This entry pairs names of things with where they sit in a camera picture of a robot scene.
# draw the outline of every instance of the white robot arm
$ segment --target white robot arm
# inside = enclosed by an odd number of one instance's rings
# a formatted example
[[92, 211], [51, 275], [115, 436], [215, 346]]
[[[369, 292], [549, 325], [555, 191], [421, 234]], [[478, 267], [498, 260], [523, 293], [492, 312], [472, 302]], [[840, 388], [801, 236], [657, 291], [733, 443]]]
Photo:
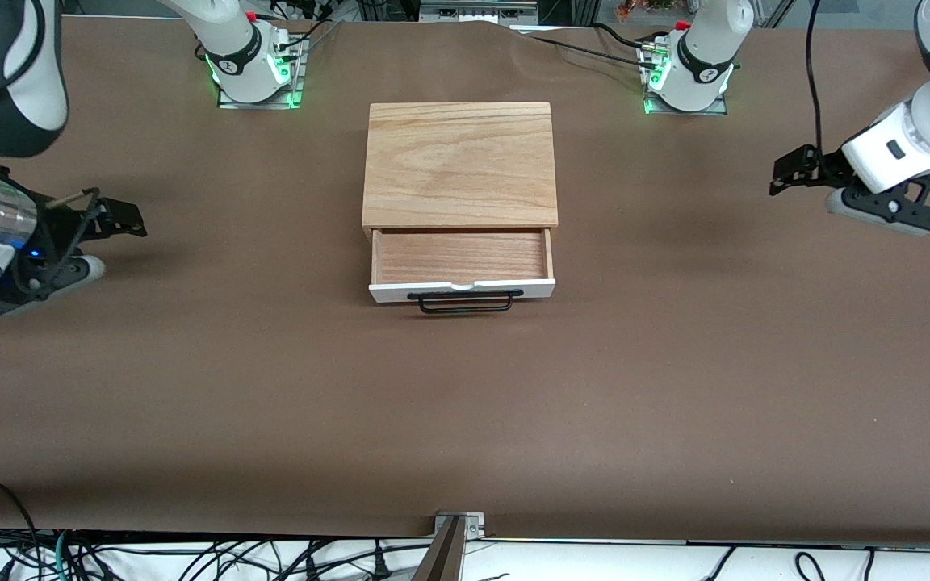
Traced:
[[756, 19], [749, 0], [702, 3], [689, 28], [654, 38], [639, 48], [642, 61], [656, 64], [644, 70], [645, 91], [676, 111], [694, 113], [711, 106], [727, 89], [734, 59]]
[[[291, 81], [288, 33], [256, 22], [237, 0], [160, 0], [192, 26], [215, 81], [236, 102], [261, 102]], [[41, 153], [63, 132], [67, 95], [60, 67], [57, 0], [0, 0], [0, 156]], [[139, 208], [100, 198], [87, 209], [37, 194], [0, 169], [0, 314], [45, 301], [103, 275], [78, 244], [117, 234], [145, 236]]]
[[[930, 71], [930, 0], [915, 16], [920, 55]], [[916, 236], [930, 233], [930, 80], [882, 113], [839, 151], [803, 146], [778, 159], [770, 194], [793, 185], [838, 188], [827, 209]], [[911, 185], [919, 188], [911, 192]]]

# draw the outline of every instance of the brown table surface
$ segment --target brown table surface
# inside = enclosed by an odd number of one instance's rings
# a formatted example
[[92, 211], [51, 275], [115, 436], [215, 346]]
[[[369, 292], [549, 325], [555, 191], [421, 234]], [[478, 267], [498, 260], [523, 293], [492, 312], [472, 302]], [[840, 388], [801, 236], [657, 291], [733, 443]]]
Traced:
[[[554, 37], [625, 55], [591, 30]], [[139, 203], [106, 279], [0, 320], [0, 481], [36, 524], [930, 541], [930, 236], [769, 199], [812, 139], [803, 36], [756, 31], [726, 118], [487, 23], [347, 25], [298, 111], [218, 111], [185, 23], [66, 19], [70, 123], [12, 161]], [[927, 78], [820, 31], [826, 147]], [[433, 319], [368, 294], [372, 102], [552, 103], [551, 300]], [[0, 525], [18, 525], [0, 499]]]

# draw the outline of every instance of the open drawer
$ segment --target open drawer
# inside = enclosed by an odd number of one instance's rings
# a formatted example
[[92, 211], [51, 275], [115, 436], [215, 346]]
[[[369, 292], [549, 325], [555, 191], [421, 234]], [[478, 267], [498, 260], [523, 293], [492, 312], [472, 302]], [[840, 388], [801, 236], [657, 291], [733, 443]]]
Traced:
[[510, 306], [515, 298], [550, 297], [554, 288], [549, 228], [372, 231], [368, 290], [376, 302], [413, 302], [423, 310], [425, 301], [442, 299]]

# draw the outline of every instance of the black drawer handle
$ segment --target black drawer handle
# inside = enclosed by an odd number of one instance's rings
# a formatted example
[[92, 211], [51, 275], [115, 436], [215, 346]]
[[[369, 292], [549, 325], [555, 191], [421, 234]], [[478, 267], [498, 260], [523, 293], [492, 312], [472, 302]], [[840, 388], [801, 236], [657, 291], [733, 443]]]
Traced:
[[[522, 295], [523, 291], [519, 290], [519, 288], [516, 288], [516, 290], [454, 290], [450, 291], [450, 293], [411, 293], [407, 295], [407, 299], [417, 301], [421, 312], [427, 314], [460, 314], [469, 312], [505, 312], [512, 308], [513, 299]], [[467, 302], [461, 299], [505, 299], [505, 301], [495, 305], [473, 305], [470, 307], [437, 306]]]

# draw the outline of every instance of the wood grain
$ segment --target wood grain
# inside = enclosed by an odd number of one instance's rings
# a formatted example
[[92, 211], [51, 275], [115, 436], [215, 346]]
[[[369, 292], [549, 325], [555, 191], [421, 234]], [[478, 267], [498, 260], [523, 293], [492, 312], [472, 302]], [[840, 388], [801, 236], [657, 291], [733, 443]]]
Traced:
[[556, 225], [549, 103], [372, 104], [365, 234]]
[[545, 228], [542, 233], [543, 238], [543, 269], [547, 278], [555, 278], [555, 262], [551, 257], [551, 229]]
[[373, 284], [547, 278], [546, 233], [376, 232]]

